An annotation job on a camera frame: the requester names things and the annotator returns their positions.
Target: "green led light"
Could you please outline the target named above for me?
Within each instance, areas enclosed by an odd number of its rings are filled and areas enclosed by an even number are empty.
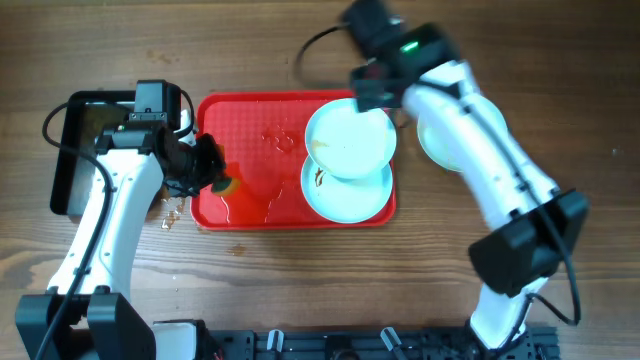
[[[405,45],[405,46],[401,47],[401,48],[400,48],[400,51],[402,51],[402,52],[409,52],[409,51],[414,50],[415,48],[417,48],[417,47],[418,47],[418,45],[419,45],[419,44],[418,44],[418,42],[417,42],[417,41],[410,42],[410,43],[408,43],[407,45]]]

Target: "white bowl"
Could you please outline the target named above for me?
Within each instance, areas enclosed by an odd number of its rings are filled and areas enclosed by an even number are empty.
[[[342,179],[360,179],[382,170],[393,157],[396,140],[384,111],[358,113],[354,99],[325,104],[311,116],[305,131],[309,156]]]
[[[320,216],[337,223],[355,224],[384,208],[393,190],[393,174],[387,164],[362,179],[340,179],[321,169],[308,156],[302,166],[300,184],[307,203]]]
[[[487,117],[485,121],[491,122],[497,129],[509,131],[507,128],[507,122],[500,112],[500,109],[498,109],[498,107],[491,101],[483,98],[483,100],[480,100],[479,104],[476,106],[480,107],[479,110],[481,113],[493,115]],[[418,119],[417,131],[418,140],[420,141],[422,150],[427,153],[427,156],[429,156],[431,160],[447,170],[457,172],[461,171],[453,149],[446,141],[443,140],[442,136],[438,134],[438,131],[433,126],[429,126],[428,118],[421,116]]]

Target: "black motor joint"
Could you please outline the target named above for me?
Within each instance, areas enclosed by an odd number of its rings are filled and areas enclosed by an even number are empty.
[[[209,134],[198,137],[193,147],[180,141],[184,132],[178,131],[181,94],[184,91],[178,86],[164,80],[139,81],[134,111],[126,121],[102,130],[96,152],[104,155],[111,149],[137,149],[139,154],[153,153],[170,196],[198,196],[202,188],[223,178],[225,163]]]
[[[171,196],[197,196],[200,190],[224,177],[226,167],[213,136],[204,134],[191,147],[164,131],[158,159],[165,170]]]
[[[356,0],[341,21],[367,64],[351,72],[358,110],[401,108],[404,91],[425,72],[459,60],[451,41],[435,24],[408,31],[382,0]]]

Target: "stacked plates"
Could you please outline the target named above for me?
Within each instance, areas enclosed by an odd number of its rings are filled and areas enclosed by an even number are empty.
[[[380,109],[358,113],[354,99],[318,109],[307,125],[302,192],[322,217],[343,224],[365,221],[385,206],[393,189],[389,161],[395,128]]]

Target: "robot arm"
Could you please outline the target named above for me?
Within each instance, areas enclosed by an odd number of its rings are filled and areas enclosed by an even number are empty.
[[[163,323],[150,329],[129,303],[142,226],[162,185],[172,196],[187,196],[210,184],[228,183],[213,137],[194,140],[192,125],[180,126],[191,123],[186,113],[180,116],[181,93],[191,105],[188,95],[173,84],[138,82],[128,119],[106,126],[97,137],[100,167],[71,249],[46,294],[24,296],[16,311],[16,325],[31,358],[88,359],[99,354],[139,359],[156,358],[156,353],[159,359],[194,358],[197,348],[209,346],[200,323]],[[89,337],[70,328],[82,316]]]
[[[470,326],[486,350],[500,351],[524,333],[532,294],[567,262],[587,201],[576,192],[561,195],[499,125],[499,110],[436,26],[407,31],[379,0],[357,0],[342,21],[368,59],[351,75],[359,110],[402,107],[434,127],[460,163],[492,231],[469,248],[485,282]]]

